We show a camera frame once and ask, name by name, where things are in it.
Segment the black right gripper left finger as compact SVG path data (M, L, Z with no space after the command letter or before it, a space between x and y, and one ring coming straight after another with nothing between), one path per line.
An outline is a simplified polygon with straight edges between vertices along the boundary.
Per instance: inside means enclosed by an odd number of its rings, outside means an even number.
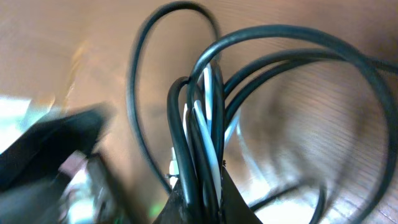
M193 217L185 206L182 186L178 180L153 224L189 224L192 220Z

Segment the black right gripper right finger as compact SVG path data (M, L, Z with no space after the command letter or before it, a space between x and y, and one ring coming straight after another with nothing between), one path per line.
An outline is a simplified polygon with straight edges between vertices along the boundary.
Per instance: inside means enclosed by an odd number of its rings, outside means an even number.
M226 224L261 224L262 222L250 210L228 171L222 173L222 218Z

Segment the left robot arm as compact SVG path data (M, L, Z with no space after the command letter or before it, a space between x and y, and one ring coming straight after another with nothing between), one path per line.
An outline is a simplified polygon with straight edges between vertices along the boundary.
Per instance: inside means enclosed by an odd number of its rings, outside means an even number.
M146 223L96 151L104 104L39 121L1 154L2 223Z

